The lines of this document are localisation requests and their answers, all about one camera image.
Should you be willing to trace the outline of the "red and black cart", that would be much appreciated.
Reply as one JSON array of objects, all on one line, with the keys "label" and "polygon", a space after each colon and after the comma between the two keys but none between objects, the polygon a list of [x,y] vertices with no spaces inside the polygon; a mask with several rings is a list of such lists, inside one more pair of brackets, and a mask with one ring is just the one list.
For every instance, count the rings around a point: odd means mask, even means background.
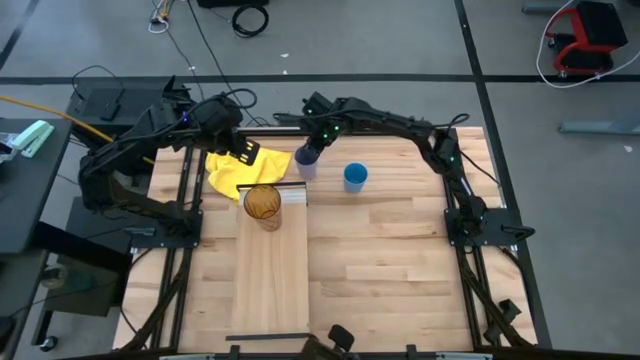
[{"label": "red and black cart", "polygon": [[545,27],[544,39],[554,51],[552,65],[560,78],[612,70],[612,53],[628,43],[615,6],[592,0],[559,10]]}]

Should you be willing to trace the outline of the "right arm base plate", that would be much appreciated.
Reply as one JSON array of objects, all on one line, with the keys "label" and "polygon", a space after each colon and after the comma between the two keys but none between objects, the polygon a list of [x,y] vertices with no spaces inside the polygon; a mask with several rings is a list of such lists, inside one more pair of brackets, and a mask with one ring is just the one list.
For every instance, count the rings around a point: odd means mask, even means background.
[{"label": "right arm base plate", "polygon": [[535,233],[527,226],[516,226],[507,209],[490,208],[476,217],[464,216],[458,209],[446,209],[444,219],[452,246],[511,246]]}]

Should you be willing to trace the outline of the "light blue plastic cup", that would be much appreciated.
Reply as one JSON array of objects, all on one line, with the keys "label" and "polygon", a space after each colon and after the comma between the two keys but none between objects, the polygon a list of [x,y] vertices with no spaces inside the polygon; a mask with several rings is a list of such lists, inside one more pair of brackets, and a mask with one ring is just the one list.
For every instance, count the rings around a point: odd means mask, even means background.
[{"label": "light blue plastic cup", "polygon": [[361,163],[350,163],[343,171],[344,190],[348,193],[362,191],[368,179],[368,169]]}]

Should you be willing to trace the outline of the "yellow cloth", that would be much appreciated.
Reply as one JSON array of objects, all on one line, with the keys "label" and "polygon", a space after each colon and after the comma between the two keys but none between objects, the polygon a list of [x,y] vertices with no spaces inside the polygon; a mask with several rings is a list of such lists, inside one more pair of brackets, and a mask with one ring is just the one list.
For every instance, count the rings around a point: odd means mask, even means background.
[{"label": "yellow cloth", "polygon": [[208,183],[213,189],[237,202],[237,185],[279,182],[284,178],[291,160],[291,153],[261,148],[251,166],[231,155],[208,153],[205,168],[209,172]]}]

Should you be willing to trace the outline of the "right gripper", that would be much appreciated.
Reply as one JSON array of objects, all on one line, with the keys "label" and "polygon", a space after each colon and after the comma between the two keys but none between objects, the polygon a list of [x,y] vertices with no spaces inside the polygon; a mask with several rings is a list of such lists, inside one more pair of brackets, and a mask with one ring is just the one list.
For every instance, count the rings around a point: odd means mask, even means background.
[{"label": "right gripper", "polygon": [[336,98],[331,102],[318,92],[303,100],[301,124],[309,132],[303,149],[320,153],[339,136],[353,131],[353,124],[342,113],[346,101],[346,98]]}]

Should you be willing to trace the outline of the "lavender plastic cup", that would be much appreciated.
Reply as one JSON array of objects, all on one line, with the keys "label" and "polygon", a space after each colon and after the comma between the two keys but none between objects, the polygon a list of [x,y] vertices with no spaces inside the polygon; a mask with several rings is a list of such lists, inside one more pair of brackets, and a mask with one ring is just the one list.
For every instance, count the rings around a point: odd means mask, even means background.
[{"label": "lavender plastic cup", "polygon": [[294,160],[298,173],[303,179],[313,180],[316,178],[318,158],[319,154],[306,146],[299,147],[296,150]]}]

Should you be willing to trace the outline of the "grey metal floor bar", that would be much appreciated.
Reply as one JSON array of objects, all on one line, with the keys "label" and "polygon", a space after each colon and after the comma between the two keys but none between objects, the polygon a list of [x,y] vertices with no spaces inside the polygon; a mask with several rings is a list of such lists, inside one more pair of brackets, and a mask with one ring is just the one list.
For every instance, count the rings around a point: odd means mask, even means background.
[{"label": "grey metal floor bar", "polygon": [[567,134],[640,136],[640,120],[564,121],[558,131]]}]

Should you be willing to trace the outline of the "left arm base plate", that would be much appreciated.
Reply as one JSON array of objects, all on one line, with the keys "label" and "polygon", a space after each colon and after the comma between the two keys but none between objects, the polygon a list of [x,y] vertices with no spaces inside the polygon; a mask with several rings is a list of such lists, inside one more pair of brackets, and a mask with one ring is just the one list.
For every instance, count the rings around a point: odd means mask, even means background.
[{"label": "left arm base plate", "polygon": [[200,244],[203,213],[187,211],[187,224],[171,223],[138,216],[132,225],[125,226],[123,232],[130,235],[134,248],[196,248]]}]

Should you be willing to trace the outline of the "black desk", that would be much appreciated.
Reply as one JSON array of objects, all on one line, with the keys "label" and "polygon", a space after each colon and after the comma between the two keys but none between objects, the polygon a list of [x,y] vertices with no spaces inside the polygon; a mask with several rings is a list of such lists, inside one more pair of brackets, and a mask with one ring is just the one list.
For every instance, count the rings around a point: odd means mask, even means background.
[{"label": "black desk", "polygon": [[71,123],[47,122],[53,132],[31,158],[18,150],[0,164],[0,254],[20,253],[29,246],[66,150]]}]

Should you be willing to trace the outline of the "black rolling cart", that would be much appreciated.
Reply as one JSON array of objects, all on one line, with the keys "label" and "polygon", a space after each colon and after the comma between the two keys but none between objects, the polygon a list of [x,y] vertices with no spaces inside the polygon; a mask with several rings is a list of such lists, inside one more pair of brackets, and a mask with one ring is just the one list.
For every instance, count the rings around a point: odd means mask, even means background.
[{"label": "black rolling cart", "polygon": [[36,243],[57,257],[40,276],[46,294],[31,343],[41,351],[58,344],[59,338],[48,333],[56,314],[105,317],[121,303],[131,263],[124,233],[128,220],[119,211],[93,213],[75,198],[64,228],[45,222],[36,226]]}]

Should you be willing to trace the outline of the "mint green stapler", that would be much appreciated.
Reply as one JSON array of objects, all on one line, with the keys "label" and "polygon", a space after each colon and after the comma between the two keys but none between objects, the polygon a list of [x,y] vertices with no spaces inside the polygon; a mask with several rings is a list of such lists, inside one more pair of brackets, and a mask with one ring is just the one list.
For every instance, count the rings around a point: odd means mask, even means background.
[{"label": "mint green stapler", "polygon": [[9,141],[9,146],[18,150],[23,157],[32,158],[54,130],[55,127],[47,121],[37,120],[20,134],[14,136]]}]

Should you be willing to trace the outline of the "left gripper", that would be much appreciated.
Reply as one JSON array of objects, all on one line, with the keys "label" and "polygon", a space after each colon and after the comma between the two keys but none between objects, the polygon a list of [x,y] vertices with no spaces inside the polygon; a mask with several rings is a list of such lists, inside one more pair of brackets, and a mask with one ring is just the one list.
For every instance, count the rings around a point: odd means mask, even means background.
[{"label": "left gripper", "polygon": [[241,120],[238,104],[226,94],[199,102],[192,108],[192,123],[198,130],[194,146],[208,152],[229,152],[240,163],[252,166],[260,144],[237,133]]}]

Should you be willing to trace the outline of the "amber translucent plastic cup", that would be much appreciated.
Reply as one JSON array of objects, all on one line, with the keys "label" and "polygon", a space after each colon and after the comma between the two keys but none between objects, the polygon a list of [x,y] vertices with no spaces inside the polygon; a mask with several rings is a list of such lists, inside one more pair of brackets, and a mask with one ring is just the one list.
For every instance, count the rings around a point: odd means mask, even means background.
[{"label": "amber translucent plastic cup", "polygon": [[279,191],[266,184],[259,184],[247,191],[243,206],[245,212],[266,231],[278,230],[282,223],[282,198]]}]

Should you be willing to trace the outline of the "black equipment case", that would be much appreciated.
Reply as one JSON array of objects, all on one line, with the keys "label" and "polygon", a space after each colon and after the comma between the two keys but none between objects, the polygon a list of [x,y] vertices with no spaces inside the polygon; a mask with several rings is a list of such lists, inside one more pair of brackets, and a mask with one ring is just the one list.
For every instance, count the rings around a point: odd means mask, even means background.
[{"label": "black equipment case", "polygon": [[147,135],[176,119],[194,100],[170,77],[159,82],[82,80],[66,112],[112,139]]}]

